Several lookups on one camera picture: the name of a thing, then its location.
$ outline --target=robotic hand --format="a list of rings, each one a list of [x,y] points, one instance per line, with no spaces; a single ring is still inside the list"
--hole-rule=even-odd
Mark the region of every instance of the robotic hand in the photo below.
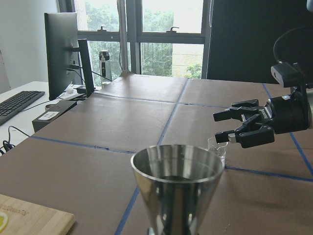
[[[298,64],[279,63],[271,68],[273,77],[291,94],[270,98],[265,106],[257,99],[233,103],[232,107],[213,114],[215,121],[237,119],[242,125],[235,130],[215,134],[217,143],[238,142],[242,148],[274,142],[274,133],[282,134],[308,129],[312,124],[313,93],[306,88]]]

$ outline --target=white wall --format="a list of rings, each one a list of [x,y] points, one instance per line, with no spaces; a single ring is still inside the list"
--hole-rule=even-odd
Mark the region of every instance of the white wall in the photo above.
[[[48,81],[44,12],[58,11],[57,0],[0,0],[0,50],[11,88]]]

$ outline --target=yellow lemon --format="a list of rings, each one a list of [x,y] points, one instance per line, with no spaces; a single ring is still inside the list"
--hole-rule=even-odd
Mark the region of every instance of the yellow lemon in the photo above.
[[[0,233],[2,232],[2,230],[7,225],[8,220],[9,219],[8,219],[8,216],[6,215],[6,213],[0,211]]]

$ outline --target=computer mouse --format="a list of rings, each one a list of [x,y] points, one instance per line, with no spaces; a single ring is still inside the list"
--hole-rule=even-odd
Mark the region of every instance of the computer mouse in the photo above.
[[[69,93],[69,94],[72,94],[72,93],[74,92],[74,88],[73,88],[73,87],[67,87],[67,88],[65,89],[65,92],[66,92],[66,93]]]

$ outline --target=stainless steel jigger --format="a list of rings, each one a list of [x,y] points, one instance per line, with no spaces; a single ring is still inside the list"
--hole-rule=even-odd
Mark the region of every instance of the stainless steel jigger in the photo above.
[[[221,158],[190,145],[160,145],[134,154],[131,164],[153,229],[148,234],[197,235],[224,169]]]

